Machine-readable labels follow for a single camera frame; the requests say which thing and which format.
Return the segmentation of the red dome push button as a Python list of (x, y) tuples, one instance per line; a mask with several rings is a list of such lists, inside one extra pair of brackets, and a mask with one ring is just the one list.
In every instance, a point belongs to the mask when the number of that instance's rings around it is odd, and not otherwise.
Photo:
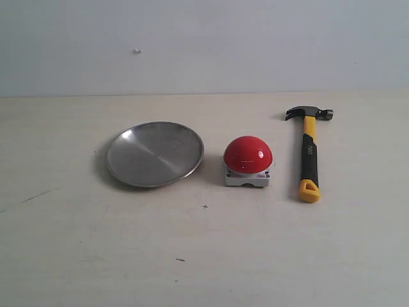
[(255, 136), (241, 136), (226, 147), (223, 155), (226, 186), (268, 187), (274, 155), (270, 147)]

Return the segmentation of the round stainless steel plate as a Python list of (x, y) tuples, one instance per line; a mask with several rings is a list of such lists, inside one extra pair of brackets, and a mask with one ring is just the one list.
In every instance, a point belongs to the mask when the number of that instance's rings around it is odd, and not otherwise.
[(137, 188), (158, 188), (191, 175), (205, 148), (191, 128), (174, 122), (142, 123), (119, 133), (106, 152), (117, 181)]

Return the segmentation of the yellow black claw hammer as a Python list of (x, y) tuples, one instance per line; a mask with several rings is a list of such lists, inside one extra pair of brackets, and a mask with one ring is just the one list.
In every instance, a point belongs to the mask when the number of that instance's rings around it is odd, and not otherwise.
[(308, 203), (316, 203), (321, 198), (318, 181), (318, 149), (316, 145), (316, 121), (333, 119), (332, 109), (313, 106), (297, 106), (286, 111), (285, 120), (303, 118), (304, 128), (301, 147), (301, 174), (299, 198)]

